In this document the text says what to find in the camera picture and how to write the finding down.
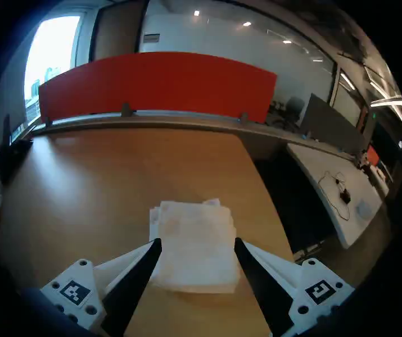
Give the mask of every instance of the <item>electrical cord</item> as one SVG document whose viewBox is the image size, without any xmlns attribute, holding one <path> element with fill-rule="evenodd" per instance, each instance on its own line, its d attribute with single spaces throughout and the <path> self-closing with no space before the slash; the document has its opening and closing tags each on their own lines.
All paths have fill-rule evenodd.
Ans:
<svg viewBox="0 0 402 337">
<path fill-rule="evenodd" d="M 343 176 L 343 179 L 338 178 L 338 174 L 341 174 L 341 175 Z M 325 191 L 325 190 L 323 189 L 323 187 L 321 186 L 321 181 L 322 181 L 327 175 L 329 175 L 330 177 L 332 177 L 332 178 L 335 179 L 335 182 L 337 183 L 338 191 L 339 191 L 340 193 L 342 193 L 342 192 L 346 189 L 346 185 L 345 185 L 346 177 L 345 177 L 345 175 L 344 175 L 343 173 L 341 173 L 341 172 L 337 172 L 337 173 L 335 174 L 335 176 L 334 176 L 334 175 L 332 175 L 329 171 L 325 171 L 325 172 L 324 172 L 324 175 L 323 175 L 323 176 L 321 177 L 321 179 L 319 179 L 319 181 L 318 181 L 318 186 L 319 186 L 319 188 L 321 189 L 321 191 L 323 192 L 323 194 L 326 196 L 326 199 L 327 199 L 327 201 L 329 202 L 329 204 L 331 204 L 331 206 L 332 206 L 333 208 L 335 208 L 335 210 L 337 211 L 337 213 L 338 213 L 338 215 L 340 216 L 340 218 L 342 218 L 343 220 L 348 221 L 348 220 L 350 219 L 350 217 L 351 217 L 351 213 L 349 212 L 349 206 L 346 204 L 347 218 L 346 218 L 346 217 L 343 217 L 343 215 L 341 215 L 341 213 L 340 213 L 340 211 L 338 210 L 338 208 L 329 200 L 329 197 L 327 196 L 326 191 Z"/>
</svg>

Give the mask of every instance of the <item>fluorescent light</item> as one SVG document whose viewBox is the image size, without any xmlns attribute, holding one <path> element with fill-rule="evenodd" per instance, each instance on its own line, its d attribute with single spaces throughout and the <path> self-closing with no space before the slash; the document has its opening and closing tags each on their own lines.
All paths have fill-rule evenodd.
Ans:
<svg viewBox="0 0 402 337">
<path fill-rule="evenodd" d="M 351 87 L 352 90 L 355 90 L 354 85 L 351 83 L 351 81 L 347 78 L 347 76 L 342 72 L 341 77 L 345 79 L 345 81 L 349 84 L 349 86 Z"/>
<path fill-rule="evenodd" d="M 374 83 L 373 81 L 371 81 L 371 82 L 369 82 L 370 83 L 370 85 L 372 85 L 374 88 L 375 88 L 375 90 L 377 90 L 378 92 L 379 92 L 379 94 L 380 95 L 382 95 L 383 96 L 383 98 L 385 98 L 385 99 L 388 99 L 389 98 L 389 96 L 388 96 L 388 94 L 385 92 L 385 90 L 383 90 L 380 86 L 378 86 L 376 83 Z M 402 122 L 402 113 L 401 113 L 401 111 L 399 110 L 399 108 L 397 107 L 397 106 L 395 106 L 394 104 L 390 104 L 391 105 L 391 108 L 394 110 L 394 112 L 397 114 L 397 116 L 399 117 L 399 119 L 401 120 L 401 122 Z"/>
<path fill-rule="evenodd" d="M 402 101 L 391 101 L 391 102 L 380 102 L 380 103 L 371 103 L 371 107 L 383 107 L 383 106 L 390 106 L 390 105 L 401 105 Z"/>
</svg>

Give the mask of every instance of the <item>small black device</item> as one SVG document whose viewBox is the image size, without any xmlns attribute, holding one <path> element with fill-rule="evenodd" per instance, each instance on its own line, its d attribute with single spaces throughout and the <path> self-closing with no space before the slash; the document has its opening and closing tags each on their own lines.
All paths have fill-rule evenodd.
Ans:
<svg viewBox="0 0 402 337">
<path fill-rule="evenodd" d="M 351 202 L 351 194 L 347 189 L 344 189 L 343 192 L 340 193 L 340 198 L 345 202 L 345 204 Z"/>
</svg>

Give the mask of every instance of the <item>white desk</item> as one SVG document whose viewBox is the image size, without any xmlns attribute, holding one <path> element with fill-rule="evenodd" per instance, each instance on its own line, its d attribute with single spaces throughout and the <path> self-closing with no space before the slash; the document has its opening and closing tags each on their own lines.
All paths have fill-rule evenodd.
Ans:
<svg viewBox="0 0 402 337">
<path fill-rule="evenodd" d="M 349 248 L 363 233 L 382 204 L 377 191 L 369 183 L 368 177 L 362 171 L 357 170 L 353 163 L 346 159 L 294 144 L 287 145 L 287 149 L 309 178 L 313 187 L 315 187 L 332 219 L 341 244 L 344 248 Z M 318 181 L 324 176 L 326 171 L 329 171 L 334 176 L 338 172 L 341 172 L 345 177 L 346 189 L 351 195 L 351 201 L 348 205 L 348 221 L 342 219 L 330 204 L 330 202 L 333 203 L 340 211 L 340 214 L 343 217 L 347 217 L 346 204 L 340 198 L 335 180 L 330 176 L 326 176 L 321 181 L 321 187 L 327 193 L 330 202 L 327 201 L 327 197 L 318 186 Z M 368 219 L 363 219 L 357 212 L 356 207 L 362 200 L 371 209 L 371 216 Z"/>
</svg>

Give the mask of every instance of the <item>red object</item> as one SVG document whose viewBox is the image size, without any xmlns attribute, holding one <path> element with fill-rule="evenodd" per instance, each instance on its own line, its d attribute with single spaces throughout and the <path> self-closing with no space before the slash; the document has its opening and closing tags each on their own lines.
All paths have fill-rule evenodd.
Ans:
<svg viewBox="0 0 402 337">
<path fill-rule="evenodd" d="M 93 113 L 175 110 L 264 122 L 276 75 L 245 63 L 194 53 L 138 53 L 71 69 L 39 87 L 49 121 Z"/>
<path fill-rule="evenodd" d="M 379 156 L 378 156 L 376 150 L 374 150 L 374 148 L 371 145 L 368 147 L 368 152 L 366 155 L 367 155 L 368 161 L 371 163 L 371 165 L 377 166 L 377 163 L 379 162 Z"/>
</svg>

